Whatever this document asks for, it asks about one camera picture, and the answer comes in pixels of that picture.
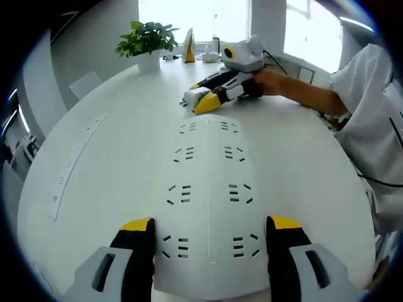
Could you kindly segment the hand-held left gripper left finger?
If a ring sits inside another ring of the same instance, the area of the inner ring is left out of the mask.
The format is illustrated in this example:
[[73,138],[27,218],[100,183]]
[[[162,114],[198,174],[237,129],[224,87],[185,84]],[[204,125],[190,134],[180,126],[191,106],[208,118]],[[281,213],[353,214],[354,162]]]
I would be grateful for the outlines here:
[[141,218],[122,226],[74,273],[75,301],[150,301],[155,271],[156,224]]

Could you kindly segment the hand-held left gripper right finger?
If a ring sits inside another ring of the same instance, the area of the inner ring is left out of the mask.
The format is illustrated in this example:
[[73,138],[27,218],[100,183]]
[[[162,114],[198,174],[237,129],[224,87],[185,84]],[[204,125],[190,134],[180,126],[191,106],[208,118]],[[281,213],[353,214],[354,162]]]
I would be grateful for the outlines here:
[[345,264],[312,243],[297,221],[266,218],[266,249],[272,301],[349,301]]

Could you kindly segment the person's right hand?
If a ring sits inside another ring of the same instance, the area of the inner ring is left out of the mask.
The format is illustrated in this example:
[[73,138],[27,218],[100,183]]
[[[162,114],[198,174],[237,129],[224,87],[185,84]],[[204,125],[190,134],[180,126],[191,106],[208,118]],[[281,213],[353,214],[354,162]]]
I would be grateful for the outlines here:
[[253,74],[263,96],[281,96],[283,80],[287,77],[279,72],[261,69]]

